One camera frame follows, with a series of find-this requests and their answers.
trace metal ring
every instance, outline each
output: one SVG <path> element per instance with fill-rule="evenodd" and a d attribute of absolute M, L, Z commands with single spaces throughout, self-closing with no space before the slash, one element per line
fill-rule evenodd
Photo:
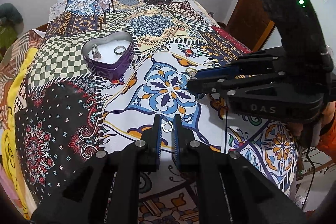
<path fill-rule="evenodd" d="M 117 47 L 115 47 L 115 49 L 114 49 L 114 53 L 115 53 L 116 55 L 122 55 L 122 54 L 125 52 L 125 50 L 126 50 L 126 48 L 125 48 L 124 46 L 117 46 Z"/>
<path fill-rule="evenodd" d="M 170 125 L 170 129 L 165 129 L 165 125 L 169 124 Z M 162 130 L 166 133 L 168 132 L 172 132 L 173 131 L 173 123 L 172 122 L 165 122 L 162 124 Z"/>
<path fill-rule="evenodd" d="M 186 68 L 185 72 L 190 76 L 190 77 L 195 77 L 197 70 L 194 68 Z"/>
<path fill-rule="evenodd" d="M 92 56 L 93 56 L 93 59 L 100 59 L 101 58 L 101 54 L 98 51 L 97 44 L 92 45 Z"/>

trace bed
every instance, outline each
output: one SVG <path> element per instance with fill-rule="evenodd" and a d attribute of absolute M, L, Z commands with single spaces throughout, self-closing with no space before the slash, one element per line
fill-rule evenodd
<path fill-rule="evenodd" d="M 117 80 L 90 73 L 83 43 L 118 30 L 134 38 L 130 67 Z M 9 147 L 27 215 L 95 152 L 138 140 L 155 114 L 163 122 L 180 114 L 197 140 L 238 151 L 290 195 L 299 148 L 285 125 L 233 114 L 220 96 L 186 89 L 188 70 L 225 65 L 246 52 L 194 0 L 58 0 L 13 102 Z M 171 147 L 171 132 L 163 132 L 159 171 L 141 174 L 140 223 L 198 221 L 194 178 L 177 171 Z"/>

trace white foam insert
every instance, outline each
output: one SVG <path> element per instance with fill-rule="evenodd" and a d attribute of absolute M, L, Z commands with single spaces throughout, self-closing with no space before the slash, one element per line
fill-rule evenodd
<path fill-rule="evenodd" d="M 127 48 L 129 47 L 129 44 L 130 44 L 130 41 L 127 41 L 127 40 L 113 40 L 106 44 L 97 45 L 98 51 L 101 54 L 101 58 L 94 59 L 92 55 L 92 51 L 89 51 L 89 58 L 94 61 L 98 61 L 102 63 L 114 64 L 122 56 L 122 54 L 121 55 L 115 54 L 114 49 L 118 46 L 124 46 L 125 49 L 127 50 Z"/>

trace metal bolt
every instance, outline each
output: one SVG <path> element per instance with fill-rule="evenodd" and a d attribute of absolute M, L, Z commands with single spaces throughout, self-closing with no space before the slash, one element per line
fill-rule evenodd
<path fill-rule="evenodd" d="M 240 154 L 239 154 L 239 152 L 237 152 L 237 151 L 231 151 L 231 152 L 229 153 L 229 156 L 230 156 L 231 158 L 233 158 L 233 159 L 237 159 L 237 158 L 240 157 Z"/>
<path fill-rule="evenodd" d="M 231 95 L 235 95 L 236 94 L 236 91 L 235 90 L 229 90 L 227 92 L 227 95 L 231 96 Z"/>
<path fill-rule="evenodd" d="M 106 156 L 106 151 L 104 150 L 99 150 L 97 153 L 96 153 L 96 157 L 99 158 L 99 159 L 102 159 Z"/>
<path fill-rule="evenodd" d="M 135 142 L 135 145 L 136 145 L 137 147 L 143 147 L 143 146 L 146 145 L 146 142 L 145 142 L 144 140 L 137 140 L 137 141 Z"/>
<path fill-rule="evenodd" d="M 191 147 L 194 147 L 194 148 L 199 147 L 201 145 L 199 141 L 195 141 L 195 140 L 191 141 L 189 144 Z"/>

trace cable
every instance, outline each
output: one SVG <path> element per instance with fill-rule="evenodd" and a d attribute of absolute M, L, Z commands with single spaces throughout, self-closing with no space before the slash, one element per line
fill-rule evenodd
<path fill-rule="evenodd" d="M 312 184 L 313 184 L 314 176 L 315 176 L 315 165 L 314 165 L 314 163 L 311 161 L 311 159 L 309 158 L 309 151 L 310 151 L 310 147 L 308 147 L 306 156 L 307 156 L 307 160 L 309 161 L 309 163 L 310 163 L 311 166 L 313 167 L 313 176 L 311 177 L 311 182 L 310 182 L 310 185 L 309 185 L 309 188 L 308 188 L 308 192 L 307 192 L 306 198 L 304 199 L 304 203 L 303 203 L 303 205 L 302 205 L 302 210 L 304 209 L 304 207 L 305 207 L 305 205 L 306 205 L 306 202 L 307 202 L 307 199 L 308 199 L 308 195 L 309 195 L 311 186 L 312 186 Z"/>

